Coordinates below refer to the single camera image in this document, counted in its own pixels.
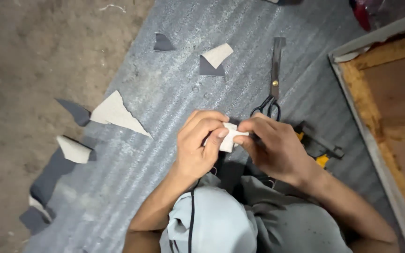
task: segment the wooden board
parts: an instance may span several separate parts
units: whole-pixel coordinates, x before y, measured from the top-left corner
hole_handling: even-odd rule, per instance
[[[405,199],[405,38],[339,66],[355,107]]]

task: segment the wooden frame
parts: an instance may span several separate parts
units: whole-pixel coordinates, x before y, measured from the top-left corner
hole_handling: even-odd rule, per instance
[[[405,176],[395,158],[391,140],[405,141],[405,119],[383,121],[374,101],[365,70],[405,58],[405,38],[384,43],[347,62],[338,63],[343,80],[349,89],[355,109],[374,137],[383,160],[405,200]]]

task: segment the person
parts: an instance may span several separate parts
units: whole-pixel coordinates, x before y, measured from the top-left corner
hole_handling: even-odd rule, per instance
[[[208,172],[228,120],[211,110],[190,115],[177,134],[175,162],[131,220],[124,253],[399,252],[382,216],[307,155],[290,125],[261,113],[242,121],[238,131],[254,133],[262,143],[242,135],[234,142],[261,171],[315,201],[278,192],[253,176],[241,178],[243,204],[218,188],[220,180]],[[337,221],[360,239],[346,245]]]

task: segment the hand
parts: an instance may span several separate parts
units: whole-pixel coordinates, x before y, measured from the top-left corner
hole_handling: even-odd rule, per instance
[[[261,171],[275,179],[308,193],[311,182],[324,173],[323,168],[306,153],[289,124],[256,113],[241,122],[237,130],[254,132],[261,138],[264,146],[255,143],[249,136],[238,135],[233,141],[249,153]]]
[[[212,169],[220,145],[229,130],[223,126],[229,117],[217,111],[195,110],[177,134],[177,158],[171,172],[197,180]]]

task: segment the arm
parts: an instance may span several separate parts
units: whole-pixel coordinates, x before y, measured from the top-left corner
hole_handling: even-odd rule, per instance
[[[399,252],[397,237],[382,216],[308,156],[291,125],[256,113],[241,122],[238,130],[254,132],[261,138],[264,145],[255,143],[248,136],[234,138],[259,169],[312,195],[362,237],[350,245],[354,252]]]
[[[190,115],[177,136],[177,159],[132,218],[123,253],[160,252],[159,240],[168,224],[168,213],[179,196],[217,161],[220,145],[229,132],[222,122],[228,120],[216,111],[194,111]],[[202,147],[207,135],[206,146]]]

